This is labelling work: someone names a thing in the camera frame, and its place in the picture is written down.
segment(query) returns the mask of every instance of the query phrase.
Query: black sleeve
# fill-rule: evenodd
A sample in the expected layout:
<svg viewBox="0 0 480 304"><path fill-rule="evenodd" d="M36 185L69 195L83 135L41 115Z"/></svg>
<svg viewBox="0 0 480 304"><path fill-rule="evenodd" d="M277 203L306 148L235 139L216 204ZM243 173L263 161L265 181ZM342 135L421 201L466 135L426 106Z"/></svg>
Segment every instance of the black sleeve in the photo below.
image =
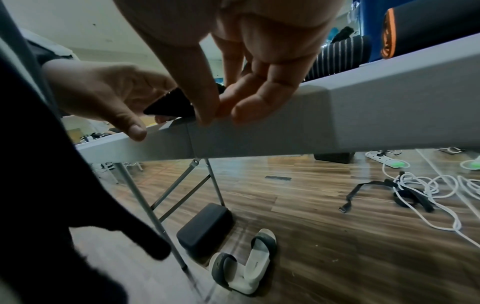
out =
<svg viewBox="0 0 480 304"><path fill-rule="evenodd" d="M73 59L72 56L58 56L54 52L27 40L27 45L40 66L53 59Z"/></svg>

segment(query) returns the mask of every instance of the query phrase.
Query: person's left hand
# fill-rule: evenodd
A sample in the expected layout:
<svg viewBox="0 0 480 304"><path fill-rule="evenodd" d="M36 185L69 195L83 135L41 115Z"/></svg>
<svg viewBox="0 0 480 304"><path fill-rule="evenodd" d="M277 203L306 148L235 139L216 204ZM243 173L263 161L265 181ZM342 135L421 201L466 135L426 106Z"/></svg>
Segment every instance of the person's left hand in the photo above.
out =
<svg viewBox="0 0 480 304"><path fill-rule="evenodd" d="M147 135L139 115L177 87L167 75L126 63L58 59L45 63L42 70L60 109L108 121L135 141ZM162 123L169 119L158 116L155 121Z"/></svg>

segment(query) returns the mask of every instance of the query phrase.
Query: hand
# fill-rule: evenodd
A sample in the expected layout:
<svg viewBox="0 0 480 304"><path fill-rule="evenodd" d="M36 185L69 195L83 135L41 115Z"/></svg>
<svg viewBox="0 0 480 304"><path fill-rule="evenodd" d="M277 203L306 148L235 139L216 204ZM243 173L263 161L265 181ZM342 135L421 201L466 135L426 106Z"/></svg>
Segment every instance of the hand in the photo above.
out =
<svg viewBox="0 0 480 304"><path fill-rule="evenodd" d="M62 110L108 121L136 141L147 135L139 115L177 86L166 75L125 63L58 59L45 63L42 70ZM169 119L156 117L155 121Z"/></svg>
<svg viewBox="0 0 480 304"><path fill-rule="evenodd" d="M304 79L330 31L341 0L115 0L195 107L210 123L267 116ZM211 33L222 51L225 84L218 98L199 41ZM250 63L241 77L244 57Z"/></svg>

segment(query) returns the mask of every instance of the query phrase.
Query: black cushion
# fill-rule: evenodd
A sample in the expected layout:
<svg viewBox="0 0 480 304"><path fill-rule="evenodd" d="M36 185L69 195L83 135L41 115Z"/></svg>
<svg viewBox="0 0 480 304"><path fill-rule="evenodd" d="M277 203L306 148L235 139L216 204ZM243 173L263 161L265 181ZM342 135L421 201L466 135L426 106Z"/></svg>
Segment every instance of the black cushion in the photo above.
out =
<svg viewBox="0 0 480 304"><path fill-rule="evenodd" d="M233 222L230 210L210 203L183 226L176 237L192 257L206 256L223 241Z"/></svg>

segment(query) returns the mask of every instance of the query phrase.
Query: rolled yoga mat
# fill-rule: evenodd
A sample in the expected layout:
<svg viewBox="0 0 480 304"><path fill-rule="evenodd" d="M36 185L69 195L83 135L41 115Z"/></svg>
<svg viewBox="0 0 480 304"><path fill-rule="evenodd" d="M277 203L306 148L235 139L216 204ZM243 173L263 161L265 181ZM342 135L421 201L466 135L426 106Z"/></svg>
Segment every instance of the rolled yoga mat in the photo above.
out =
<svg viewBox="0 0 480 304"><path fill-rule="evenodd" d="M355 36L322 48L304 82L358 68L372 51L368 36Z"/></svg>
<svg viewBox="0 0 480 304"><path fill-rule="evenodd" d="M416 0L386 12L381 55L392 58L479 32L479 0Z"/></svg>

